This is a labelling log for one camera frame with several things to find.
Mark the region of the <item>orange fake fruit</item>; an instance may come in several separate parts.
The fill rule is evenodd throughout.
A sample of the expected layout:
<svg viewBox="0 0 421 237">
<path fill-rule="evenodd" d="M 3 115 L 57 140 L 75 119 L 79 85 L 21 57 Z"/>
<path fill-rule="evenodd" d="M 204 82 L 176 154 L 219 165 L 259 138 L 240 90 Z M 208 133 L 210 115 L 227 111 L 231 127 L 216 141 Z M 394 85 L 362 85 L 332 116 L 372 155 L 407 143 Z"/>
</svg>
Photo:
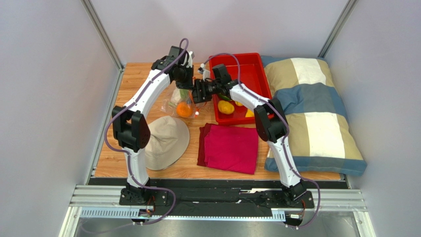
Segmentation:
<svg viewBox="0 0 421 237">
<path fill-rule="evenodd" d="M 182 118 L 189 118 L 193 115 L 194 111 L 190 104 L 185 101 L 182 101 L 176 106 L 176 114 Z"/>
</svg>

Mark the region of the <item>yellow fake pear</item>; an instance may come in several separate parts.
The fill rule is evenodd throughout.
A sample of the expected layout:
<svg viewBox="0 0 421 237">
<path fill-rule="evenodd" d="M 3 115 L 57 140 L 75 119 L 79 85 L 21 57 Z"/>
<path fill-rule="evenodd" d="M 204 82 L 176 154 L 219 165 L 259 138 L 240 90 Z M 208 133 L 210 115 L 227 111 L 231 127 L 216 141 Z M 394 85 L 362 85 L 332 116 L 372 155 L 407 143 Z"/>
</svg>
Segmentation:
<svg viewBox="0 0 421 237">
<path fill-rule="evenodd" d="M 251 117 L 254 117 L 254 113 L 253 113 L 253 111 L 251 111 L 251 110 L 247 110 L 247 112 L 246 112 L 246 114 L 245 114 L 245 117 L 246 117 L 246 118 L 251 118 Z"/>
</svg>

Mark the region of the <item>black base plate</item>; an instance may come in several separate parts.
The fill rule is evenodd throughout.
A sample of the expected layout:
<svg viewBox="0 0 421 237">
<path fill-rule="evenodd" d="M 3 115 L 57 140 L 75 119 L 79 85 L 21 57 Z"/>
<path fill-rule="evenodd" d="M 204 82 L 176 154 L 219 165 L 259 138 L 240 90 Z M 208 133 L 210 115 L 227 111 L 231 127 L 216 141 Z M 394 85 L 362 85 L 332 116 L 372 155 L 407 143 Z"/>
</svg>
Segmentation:
<svg viewBox="0 0 421 237">
<path fill-rule="evenodd" d="M 172 191 L 174 195 L 164 190 L 132 191 L 124 188 L 119 205 L 139 206 L 137 216 L 145 213 L 181 217 L 271 217 L 273 208 L 301 213 L 316 207 L 311 192 L 304 194 L 301 204 L 290 207 L 276 198 L 281 190 L 247 192 L 225 188 L 173 188 Z"/>
</svg>

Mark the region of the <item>red plastic tray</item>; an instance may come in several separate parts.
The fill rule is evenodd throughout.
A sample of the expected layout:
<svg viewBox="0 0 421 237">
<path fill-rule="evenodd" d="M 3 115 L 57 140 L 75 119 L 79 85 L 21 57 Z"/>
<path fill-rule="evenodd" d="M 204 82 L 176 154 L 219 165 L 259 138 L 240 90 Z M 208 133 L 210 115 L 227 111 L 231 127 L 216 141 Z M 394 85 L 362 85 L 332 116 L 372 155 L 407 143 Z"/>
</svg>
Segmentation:
<svg viewBox="0 0 421 237">
<path fill-rule="evenodd" d="M 271 99 L 271 91 L 264 72 L 263 63 L 258 53 L 235 54 L 235 58 L 229 55 L 219 55 L 207 62 L 207 67 L 223 64 L 226 66 L 231 79 L 236 80 L 240 77 L 240 81 L 245 86 L 260 96 Z M 242 125 L 254 124 L 254 117 L 246 117 L 248 109 L 244 106 L 237 106 L 235 102 L 231 102 L 235 110 L 232 114 L 222 114 L 218 110 L 219 96 L 213 96 L 213 107 L 215 120 L 219 125 Z"/>
</svg>

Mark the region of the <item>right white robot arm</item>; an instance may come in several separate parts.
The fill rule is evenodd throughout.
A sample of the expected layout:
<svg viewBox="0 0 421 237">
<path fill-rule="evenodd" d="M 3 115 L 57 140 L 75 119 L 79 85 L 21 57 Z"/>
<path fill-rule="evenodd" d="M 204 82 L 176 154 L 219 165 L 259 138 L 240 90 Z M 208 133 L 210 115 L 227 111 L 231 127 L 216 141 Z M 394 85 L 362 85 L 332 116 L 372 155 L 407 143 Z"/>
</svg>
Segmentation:
<svg viewBox="0 0 421 237">
<path fill-rule="evenodd" d="M 198 72 L 203 79 L 194 80 L 193 101 L 207 102 L 213 95 L 222 94 L 252 110 L 257 133 L 260 139 L 268 144 L 280 174 L 283 187 L 276 198 L 290 207 L 301 204 L 307 189 L 302 183 L 289 149 L 289 127 L 280 101 L 258 95 L 247 88 L 240 79 L 233 80 L 223 64 L 212 68 L 214 79 L 205 76 L 204 64 L 201 64 Z"/>
</svg>

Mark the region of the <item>fake watermelon slice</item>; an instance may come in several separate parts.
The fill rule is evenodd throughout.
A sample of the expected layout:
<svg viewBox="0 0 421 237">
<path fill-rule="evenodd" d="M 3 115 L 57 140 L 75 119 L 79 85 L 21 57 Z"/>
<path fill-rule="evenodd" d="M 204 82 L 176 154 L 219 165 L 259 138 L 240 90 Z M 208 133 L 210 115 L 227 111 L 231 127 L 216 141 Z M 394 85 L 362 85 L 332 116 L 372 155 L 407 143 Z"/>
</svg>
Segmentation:
<svg viewBox="0 0 421 237">
<path fill-rule="evenodd" d="M 224 101 L 232 101 L 232 99 L 231 99 L 231 98 L 229 98 L 228 96 L 222 95 L 222 94 L 218 94 L 218 97 L 219 97 L 221 100 L 224 100 Z"/>
</svg>

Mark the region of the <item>dark yellow fake fruit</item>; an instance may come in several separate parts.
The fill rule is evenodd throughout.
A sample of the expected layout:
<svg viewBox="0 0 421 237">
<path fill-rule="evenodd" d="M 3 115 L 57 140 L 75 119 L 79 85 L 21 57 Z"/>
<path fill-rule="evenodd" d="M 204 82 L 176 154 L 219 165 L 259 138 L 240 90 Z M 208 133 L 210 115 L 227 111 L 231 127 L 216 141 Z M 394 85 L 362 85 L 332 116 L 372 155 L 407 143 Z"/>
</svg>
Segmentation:
<svg viewBox="0 0 421 237">
<path fill-rule="evenodd" d="M 235 111 L 235 107 L 228 101 L 220 100 L 217 104 L 217 109 L 220 113 L 231 115 Z"/>
</svg>

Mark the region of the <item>plaid pillow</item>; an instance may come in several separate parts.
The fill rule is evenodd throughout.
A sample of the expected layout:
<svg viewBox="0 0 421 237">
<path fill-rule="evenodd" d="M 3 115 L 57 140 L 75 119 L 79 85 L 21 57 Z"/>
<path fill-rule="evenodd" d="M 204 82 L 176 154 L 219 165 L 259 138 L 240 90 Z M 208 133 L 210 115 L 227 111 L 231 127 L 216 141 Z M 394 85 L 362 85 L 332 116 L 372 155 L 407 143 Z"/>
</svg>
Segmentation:
<svg viewBox="0 0 421 237">
<path fill-rule="evenodd" d="M 327 61 L 271 56 L 261 60 L 271 95 L 281 102 L 289 125 L 297 170 L 363 175 L 367 163 L 350 134 Z"/>
</svg>

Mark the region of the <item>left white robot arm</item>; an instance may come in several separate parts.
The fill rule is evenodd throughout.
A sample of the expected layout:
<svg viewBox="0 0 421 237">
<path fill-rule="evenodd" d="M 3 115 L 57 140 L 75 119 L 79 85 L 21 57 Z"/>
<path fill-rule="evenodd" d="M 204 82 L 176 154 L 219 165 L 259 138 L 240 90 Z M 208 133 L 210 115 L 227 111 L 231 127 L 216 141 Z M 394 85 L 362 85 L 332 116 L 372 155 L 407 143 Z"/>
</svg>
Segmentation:
<svg viewBox="0 0 421 237">
<path fill-rule="evenodd" d="M 128 170 L 126 187 L 121 190 L 121 205 L 146 205 L 157 194 L 167 200 L 166 190 L 149 186 L 145 148 L 151 131 L 146 119 L 159 95 L 173 81 L 182 87 L 192 87 L 193 59 L 194 52 L 172 46 L 167 56 L 152 64 L 148 78 L 135 95 L 124 106 L 112 110 L 110 125 L 120 152 L 126 157 Z"/>
</svg>

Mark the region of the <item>magenta folded cloth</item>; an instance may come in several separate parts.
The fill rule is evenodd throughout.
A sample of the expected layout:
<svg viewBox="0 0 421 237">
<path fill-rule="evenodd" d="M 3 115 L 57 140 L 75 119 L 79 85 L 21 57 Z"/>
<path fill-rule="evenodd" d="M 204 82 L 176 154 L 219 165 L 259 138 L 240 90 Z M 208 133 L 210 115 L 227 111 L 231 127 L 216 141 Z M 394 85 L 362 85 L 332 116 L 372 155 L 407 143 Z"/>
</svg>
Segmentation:
<svg viewBox="0 0 421 237">
<path fill-rule="evenodd" d="M 207 123 L 200 127 L 197 165 L 253 175 L 258 144 L 255 128 Z"/>
</svg>

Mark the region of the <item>clear zip top bag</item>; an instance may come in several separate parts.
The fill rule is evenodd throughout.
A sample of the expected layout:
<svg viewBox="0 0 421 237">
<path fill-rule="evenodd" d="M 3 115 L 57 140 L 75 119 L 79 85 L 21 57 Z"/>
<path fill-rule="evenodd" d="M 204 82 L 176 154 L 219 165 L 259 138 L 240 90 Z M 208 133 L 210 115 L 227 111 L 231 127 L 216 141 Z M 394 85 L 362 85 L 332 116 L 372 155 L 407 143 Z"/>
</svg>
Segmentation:
<svg viewBox="0 0 421 237">
<path fill-rule="evenodd" d="M 165 89 L 163 95 L 160 109 L 172 117 L 195 119 L 207 104 L 207 102 L 194 103 L 191 90 L 179 89 L 175 85 Z"/>
</svg>

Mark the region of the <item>beige bucket hat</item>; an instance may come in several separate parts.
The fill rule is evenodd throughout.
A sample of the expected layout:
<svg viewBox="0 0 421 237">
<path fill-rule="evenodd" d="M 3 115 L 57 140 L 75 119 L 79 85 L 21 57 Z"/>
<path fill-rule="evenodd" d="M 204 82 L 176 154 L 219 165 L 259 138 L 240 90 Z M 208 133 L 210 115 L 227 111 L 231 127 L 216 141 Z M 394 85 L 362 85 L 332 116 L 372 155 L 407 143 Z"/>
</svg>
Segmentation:
<svg viewBox="0 0 421 237">
<path fill-rule="evenodd" d="M 146 167 L 163 170 L 177 162 L 187 150 L 190 132 L 178 118 L 164 116 L 149 124 L 151 137 L 145 147 Z"/>
</svg>

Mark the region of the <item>aluminium frame rail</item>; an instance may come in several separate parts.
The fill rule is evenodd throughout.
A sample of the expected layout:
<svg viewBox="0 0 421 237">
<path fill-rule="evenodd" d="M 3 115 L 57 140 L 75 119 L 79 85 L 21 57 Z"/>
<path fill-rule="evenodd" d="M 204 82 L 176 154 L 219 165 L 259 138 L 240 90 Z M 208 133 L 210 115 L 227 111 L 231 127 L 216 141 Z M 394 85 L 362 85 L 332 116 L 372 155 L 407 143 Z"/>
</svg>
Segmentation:
<svg viewBox="0 0 421 237">
<path fill-rule="evenodd" d="M 119 203 L 125 196 L 121 186 L 76 186 L 70 207 L 78 208 L 81 217 L 156 220 L 171 207 L 172 196 L 155 194 L 145 204 Z M 174 189 L 176 204 L 167 220 L 274 221 L 311 217 L 314 211 L 366 212 L 360 190 L 310 189 L 295 207 L 276 199 L 280 189 L 217 189 L 205 188 L 208 199 L 199 199 L 197 192 L 187 188 Z"/>
</svg>

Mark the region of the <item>white fake cauliflower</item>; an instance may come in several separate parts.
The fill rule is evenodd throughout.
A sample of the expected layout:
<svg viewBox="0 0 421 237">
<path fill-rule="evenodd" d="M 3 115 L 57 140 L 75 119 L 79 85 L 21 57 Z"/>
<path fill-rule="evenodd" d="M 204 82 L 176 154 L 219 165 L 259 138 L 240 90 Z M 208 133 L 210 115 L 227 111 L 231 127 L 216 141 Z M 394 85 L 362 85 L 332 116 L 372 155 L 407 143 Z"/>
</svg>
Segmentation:
<svg viewBox="0 0 421 237">
<path fill-rule="evenodd" d="M 176 107 L 181 102 L 187 102 L 188 98 L 189 98 L 189 90 L 175 88 L 174 91 L 172 92 L 172 95 L 168 104 L 171 107 Z"/>
</svg>

